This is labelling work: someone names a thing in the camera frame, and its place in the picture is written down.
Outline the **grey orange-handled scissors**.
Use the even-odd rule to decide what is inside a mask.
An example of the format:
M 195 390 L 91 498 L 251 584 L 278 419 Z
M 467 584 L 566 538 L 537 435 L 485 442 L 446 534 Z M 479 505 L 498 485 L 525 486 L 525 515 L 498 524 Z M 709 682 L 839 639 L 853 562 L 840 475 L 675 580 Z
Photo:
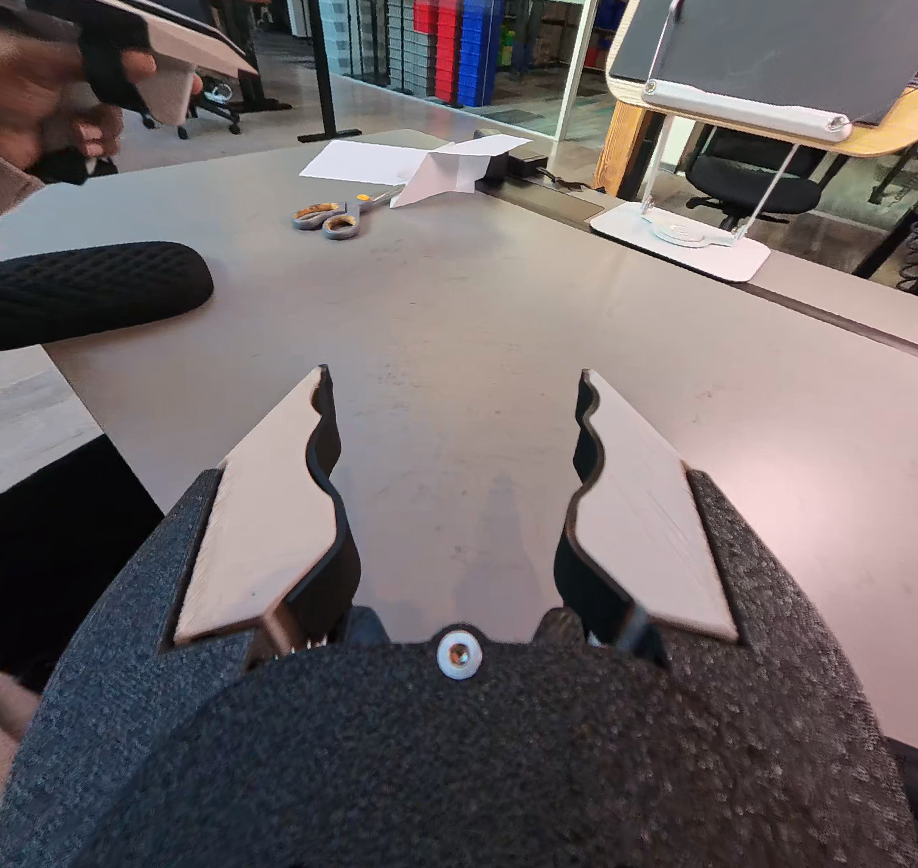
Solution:
M 349 240 L 360 232 L 363 215 L 395 198 L 404 190 L 404 184 L 370 196 L 358 194 L 351 201 L 335 200 L 312 204 L 296 211 L 291 223 L 299 231 L 321 231 L 332 241 Z

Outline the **grey drawer cabinet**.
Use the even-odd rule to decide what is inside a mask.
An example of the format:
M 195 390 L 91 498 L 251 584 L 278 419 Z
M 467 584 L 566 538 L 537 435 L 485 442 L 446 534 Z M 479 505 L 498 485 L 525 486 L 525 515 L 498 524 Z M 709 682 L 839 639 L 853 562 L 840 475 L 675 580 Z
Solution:
M 409 86 L 403 35 L 413 0 L 357 0 L 358 53 L 354 72 L 365 83 L 416 96 Z

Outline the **white paper sheet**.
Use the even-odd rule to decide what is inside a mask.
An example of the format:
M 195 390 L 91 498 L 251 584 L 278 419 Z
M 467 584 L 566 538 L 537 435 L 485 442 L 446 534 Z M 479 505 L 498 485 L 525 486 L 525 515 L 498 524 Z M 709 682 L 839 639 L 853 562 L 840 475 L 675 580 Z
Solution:
M 447 143 L 425 150 L 392 144 L 332 140 L 299 175 L 384 186 L 404 185 L 414 176 L 428 154 L 450 151 L 453 147 L 454 143 Z

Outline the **stack of red bins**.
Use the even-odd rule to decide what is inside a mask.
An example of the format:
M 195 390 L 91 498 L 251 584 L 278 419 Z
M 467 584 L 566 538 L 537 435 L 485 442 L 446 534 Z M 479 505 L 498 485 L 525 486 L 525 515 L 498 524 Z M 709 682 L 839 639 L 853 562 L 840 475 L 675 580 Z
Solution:
M 424 93 L 453 105 L 457 98 L 462 0 L 413 0 L 419 72 Z

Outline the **grey desk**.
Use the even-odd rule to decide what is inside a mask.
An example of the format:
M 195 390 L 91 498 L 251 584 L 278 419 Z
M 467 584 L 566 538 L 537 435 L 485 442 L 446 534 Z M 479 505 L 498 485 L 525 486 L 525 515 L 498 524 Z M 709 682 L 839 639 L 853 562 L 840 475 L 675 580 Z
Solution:
M 185 244 L 211 300 L 59 343 L 57 368 L 168 512 L 327 364 L 332 480 L 392 637 L 530 637 L 579 485 L 582 369 L 707 472 L 804 589 L 883 731 L 916 746 L 916 353 L 480 193 L 373 215 L 350 242 L 290 216 L 342 185 L 304 147 L 48 187 L 2 258 Z

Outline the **dark board with wooden rim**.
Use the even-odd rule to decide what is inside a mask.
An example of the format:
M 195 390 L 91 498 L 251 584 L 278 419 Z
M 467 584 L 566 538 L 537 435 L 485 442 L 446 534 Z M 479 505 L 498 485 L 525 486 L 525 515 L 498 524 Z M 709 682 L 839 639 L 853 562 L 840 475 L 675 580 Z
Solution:
M 630 0 L 622 103 L 855 157 L 916 142 L 917 0 Z

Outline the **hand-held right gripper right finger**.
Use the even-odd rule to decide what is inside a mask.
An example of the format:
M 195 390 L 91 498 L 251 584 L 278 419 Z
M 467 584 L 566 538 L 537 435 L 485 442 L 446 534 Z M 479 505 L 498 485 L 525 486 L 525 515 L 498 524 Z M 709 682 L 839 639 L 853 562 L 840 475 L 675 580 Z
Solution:
M 554 561 L 588 644 L 665 665 L 662 631 L 741 639 L 681 455 L 594 369 L 583 369 L 572 495 Z

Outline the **wooden post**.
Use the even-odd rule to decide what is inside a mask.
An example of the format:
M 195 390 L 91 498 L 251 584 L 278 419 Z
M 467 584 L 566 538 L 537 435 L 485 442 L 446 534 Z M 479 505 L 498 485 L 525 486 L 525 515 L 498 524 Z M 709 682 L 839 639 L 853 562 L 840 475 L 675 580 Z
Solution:
M 616 101 L 593 189 L 623 200 L 635 200 L 659 140 L 665 117 Z

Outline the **folded white paper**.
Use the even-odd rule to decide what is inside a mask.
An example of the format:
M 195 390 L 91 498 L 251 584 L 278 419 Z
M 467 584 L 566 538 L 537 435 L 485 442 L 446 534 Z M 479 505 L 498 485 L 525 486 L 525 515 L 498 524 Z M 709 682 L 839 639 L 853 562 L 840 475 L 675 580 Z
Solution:
M 485 177 L 492 159 L 527 144 L 529 140 L 507 134 L 447 143 L 425 154 L 405 187 L 394 197 L 390 208 L 406 207 L 442 193 L 474 193 L 476 183 Z

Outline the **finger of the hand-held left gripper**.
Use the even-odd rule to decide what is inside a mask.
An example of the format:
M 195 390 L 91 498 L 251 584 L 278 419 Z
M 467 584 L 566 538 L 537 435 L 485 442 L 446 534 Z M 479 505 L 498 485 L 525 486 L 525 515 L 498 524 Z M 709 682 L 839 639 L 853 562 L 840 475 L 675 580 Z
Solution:
M 258 66 L 215 27 L 167 9 L 135 9 L 135 13 L 146 28 L 146 49 L 151 55 L 226 77 L 258 76 Z

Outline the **person's left forearm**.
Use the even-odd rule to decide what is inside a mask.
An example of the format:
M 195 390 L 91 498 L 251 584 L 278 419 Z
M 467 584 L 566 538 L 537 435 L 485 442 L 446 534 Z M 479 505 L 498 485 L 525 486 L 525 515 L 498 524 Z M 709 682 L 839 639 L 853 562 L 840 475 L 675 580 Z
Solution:
M 1 158 L 0 214 L 3 216 L 44 187 L 37 177 Z

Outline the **black power brick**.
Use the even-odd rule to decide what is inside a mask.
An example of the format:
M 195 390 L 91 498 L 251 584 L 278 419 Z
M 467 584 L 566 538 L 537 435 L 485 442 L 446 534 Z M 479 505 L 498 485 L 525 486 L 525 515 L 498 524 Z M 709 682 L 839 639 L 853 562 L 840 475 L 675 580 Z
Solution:
M 490 158 L 481 181 L 490 186 L 503 183 L 507 177 L 527 179 L 536 176 L 548 166 L 548 156 L 538 153 L 519 154 L 515 150 Z

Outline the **stack of blue bins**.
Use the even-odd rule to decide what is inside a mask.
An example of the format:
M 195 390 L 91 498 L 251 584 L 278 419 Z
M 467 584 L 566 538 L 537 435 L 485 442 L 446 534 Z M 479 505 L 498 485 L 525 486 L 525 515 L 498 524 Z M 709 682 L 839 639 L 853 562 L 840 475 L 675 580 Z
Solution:
M 457 102 L 467 108 L 491 104 L 499 63 L 505 0 L 463 0 Z

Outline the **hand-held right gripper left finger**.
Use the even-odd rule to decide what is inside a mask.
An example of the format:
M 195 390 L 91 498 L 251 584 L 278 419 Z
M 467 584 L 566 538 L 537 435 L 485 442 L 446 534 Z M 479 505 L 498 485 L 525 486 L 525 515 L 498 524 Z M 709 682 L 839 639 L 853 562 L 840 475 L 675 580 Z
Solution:
M 221 461 L 173 643 L 256 631 L 277 656 L 331 644 L 361 560 L 331 482 L 341 444 L 318 365 Z

